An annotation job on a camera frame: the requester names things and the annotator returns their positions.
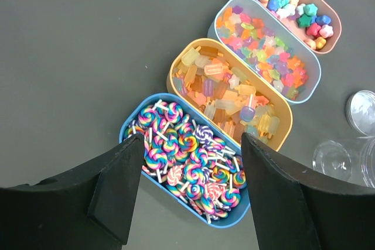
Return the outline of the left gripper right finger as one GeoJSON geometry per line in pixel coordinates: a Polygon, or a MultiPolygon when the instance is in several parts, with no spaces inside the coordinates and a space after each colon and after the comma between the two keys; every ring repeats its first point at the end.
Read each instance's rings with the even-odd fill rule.
{"type": "Polygon", "coordinates": [[[260,249],[374,249],[374,189],[316,172],[241,136],[260,249]]]}

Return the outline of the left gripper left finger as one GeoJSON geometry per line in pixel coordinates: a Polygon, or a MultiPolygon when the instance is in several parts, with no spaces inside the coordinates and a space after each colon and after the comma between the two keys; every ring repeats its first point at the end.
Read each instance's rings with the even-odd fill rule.
{"type": "Polygon", "coordinates": [[[121,249],[144,159],[136,134],[41,182],[1,189],[2,249],[121,249]]]}

